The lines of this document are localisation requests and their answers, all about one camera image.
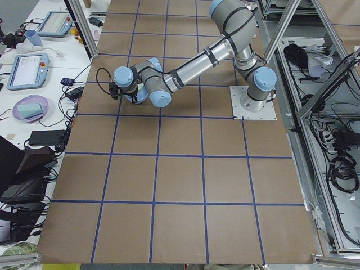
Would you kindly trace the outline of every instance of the purple bowl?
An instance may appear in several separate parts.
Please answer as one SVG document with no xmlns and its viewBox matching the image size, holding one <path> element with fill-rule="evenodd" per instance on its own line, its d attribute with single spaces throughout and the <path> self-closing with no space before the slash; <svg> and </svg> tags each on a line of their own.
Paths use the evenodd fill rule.
<svg viewBox="0 0 360 270">
<path fill-rule="evenodd" d="M 17 109 L 17 106 L 18 105 L 27 105 L 27 104 L 32 104 L 32 103 L 39 103 L 41 105 L 41 108 L 43 109 L 43 112 L 41 114 L 34 115 L 27 119 L 22 118 L 19 113 L 19 110 Z M 41 117 L 43 117 L 46 114 L 48 109 L 49 109 L 49 104 L 47 102 L 47 99 L 44 98 L 43 96 L 34 95 L 34 96 L 24 97 L 22 100 L 19 100 L 13 107 L 12 114 L 13 114 L 13 117 L 15 117 L 17 120 L 30 123 L 30 122 L 36 121 L 36 120 L 40 119 Z"/>
</svg>

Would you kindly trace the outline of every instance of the green sponge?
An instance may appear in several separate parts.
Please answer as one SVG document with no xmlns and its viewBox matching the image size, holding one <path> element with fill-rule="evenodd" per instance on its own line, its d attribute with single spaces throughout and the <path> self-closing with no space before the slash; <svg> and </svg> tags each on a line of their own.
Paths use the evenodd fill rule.
<svg viewBox="0 0 360 270">
<path fill-rule="evenodd" d="M 43 108 L 41 108 L 40 103 L 18 105 L 17 110 L 19 111 L 20 116 L 24 119 L 33 117 L 44 112 Z"/>
</svg>

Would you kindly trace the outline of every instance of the robotic arm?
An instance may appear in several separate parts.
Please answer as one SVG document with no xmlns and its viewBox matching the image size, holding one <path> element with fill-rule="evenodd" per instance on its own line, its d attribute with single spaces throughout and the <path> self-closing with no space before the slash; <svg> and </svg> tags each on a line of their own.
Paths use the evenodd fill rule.
<svg viewBox="0 0 360 270">
<path fill-rule="evenodd" d="M 131 67 L 118 67 L 114 71 L 115 82 L 110 85 L 112 97 L 125 95 L 132 103 L 140 104 L 149 96 L 154 106 L 165 107 L 171 102 L 172 93 L 226 58 L 234 57 L 237 71 L 249 84 L 247 94 L 241 99 L 243 107 L 253 112 L 261 110 L 268 92 L 275 86 L 276 75 L 262 66 L 251 49 L 255 13 L 239 0 L 213 0 L 210 15 L 221 32 L 217 42 L 168 73 L 162 71 L 156 58 Z"/>
</svg>

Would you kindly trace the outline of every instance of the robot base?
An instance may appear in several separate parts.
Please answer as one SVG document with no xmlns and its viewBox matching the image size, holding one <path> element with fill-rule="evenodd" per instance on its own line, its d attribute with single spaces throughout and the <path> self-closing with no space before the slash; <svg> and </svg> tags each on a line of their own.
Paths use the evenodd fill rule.
<svg viewBox="0 0 360 270">
<path fill-rule="evenodd" d="M 273 102 L 268 102 L 264 104 L 262 110 L 258 112 L 251 112 L 245 109 L 241 104 L 241 98 L 246 95 L 248 90 L 247 86 L 230 86 L 231 93 L 231 103 L 234 119 L 244 119 L 244 120 L 276 120 L 276 113 L 274 109 Z"/>
</svg>

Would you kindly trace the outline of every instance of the blue cup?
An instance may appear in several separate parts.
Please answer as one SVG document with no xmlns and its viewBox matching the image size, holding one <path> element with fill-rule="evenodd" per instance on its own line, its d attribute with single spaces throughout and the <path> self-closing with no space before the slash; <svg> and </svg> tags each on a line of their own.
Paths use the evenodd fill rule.
<svg viewBox="0 0 360 270">
<path fill-rule="evenodd" d="M 31 42 L 34 46 L 43 46 L 41 42 L 40 36 L 36 30 L 28 30 L 25 32 L 26 38 Z"/>
</svg>

